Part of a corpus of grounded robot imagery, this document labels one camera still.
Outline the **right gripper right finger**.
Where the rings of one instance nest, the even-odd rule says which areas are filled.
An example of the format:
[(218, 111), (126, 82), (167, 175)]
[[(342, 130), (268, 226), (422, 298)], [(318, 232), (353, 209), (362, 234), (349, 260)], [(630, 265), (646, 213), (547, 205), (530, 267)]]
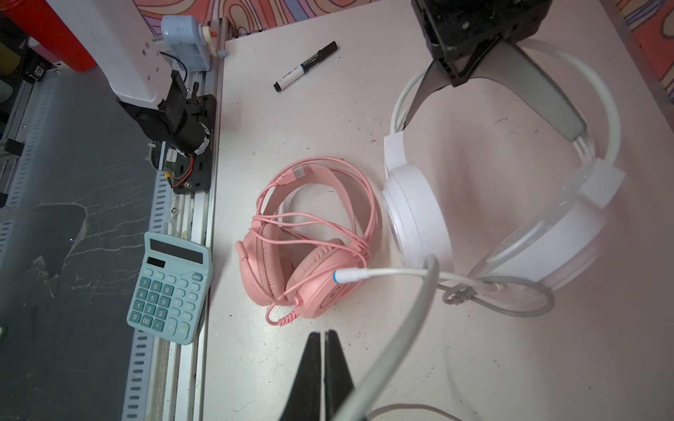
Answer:
[(342, 344), (335, 330), (326, 332), (324, 371), (326, 420), (332, 420), (354, 389)]

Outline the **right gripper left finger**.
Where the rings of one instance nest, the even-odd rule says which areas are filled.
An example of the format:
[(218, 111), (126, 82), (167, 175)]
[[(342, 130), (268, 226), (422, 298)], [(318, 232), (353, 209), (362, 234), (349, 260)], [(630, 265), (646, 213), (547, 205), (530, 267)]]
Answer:
[(321, 418), (321, 335), (310, 333), (281, 421)]

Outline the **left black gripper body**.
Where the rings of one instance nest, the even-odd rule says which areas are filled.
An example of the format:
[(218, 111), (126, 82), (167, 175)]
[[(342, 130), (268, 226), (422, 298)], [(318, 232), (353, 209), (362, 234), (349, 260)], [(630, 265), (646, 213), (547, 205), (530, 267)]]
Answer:
[(470, 79), (500, 41), (514, 44), (533, 36), (550, 0), (416, 0), (411, 5), (428, 50), (454, 87)]

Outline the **pink headphones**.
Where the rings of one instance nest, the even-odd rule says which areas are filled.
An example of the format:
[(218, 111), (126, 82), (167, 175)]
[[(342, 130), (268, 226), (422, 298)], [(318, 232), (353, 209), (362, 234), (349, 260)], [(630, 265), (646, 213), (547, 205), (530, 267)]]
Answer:
[[(347, 212), (343, 226), (305, 212), (281, 212), (284, 200), (307, 184), (335, 190)], [(280, 170), (256, 198), (256, 213), (236, 242), (240, 276), (249, 298), (269, 312), (290, 313), (271, 326), (299, 317), (316, 319), (346, 298), (359, 282), (340, 284), (335, 272), (367, 268), (379, 226), (377, 198), (366, 175), (344, 159), (305, 158)]]

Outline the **white headphones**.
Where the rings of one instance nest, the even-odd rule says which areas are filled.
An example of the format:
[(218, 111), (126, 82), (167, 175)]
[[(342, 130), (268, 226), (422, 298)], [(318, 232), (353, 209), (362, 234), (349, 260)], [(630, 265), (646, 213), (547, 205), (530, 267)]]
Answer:
[(597, 257), (624, 180), (609, 80), (617, 44), (499, 44), (421, 122), (397, 96), (384, 138), (382, 214), (410, 274), (435, 256), (442, 284), (521, 305)]

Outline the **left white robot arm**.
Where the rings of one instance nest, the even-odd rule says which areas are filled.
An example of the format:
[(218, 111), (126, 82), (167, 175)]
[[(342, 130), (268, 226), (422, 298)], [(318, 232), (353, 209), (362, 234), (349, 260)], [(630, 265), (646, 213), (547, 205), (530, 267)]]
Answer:
[[(187, 111), (184, 83), (152, 45), (132, 2), (51, 1), (49, 6), (100, 66), (148, 138), (184, 154), (205, 152), (211, 129)], [(534, 35), (550, 7), (549, 1), (412, 2), (433, 64), (454, 87), (475, 75), (498, 42), (515, 44)]]

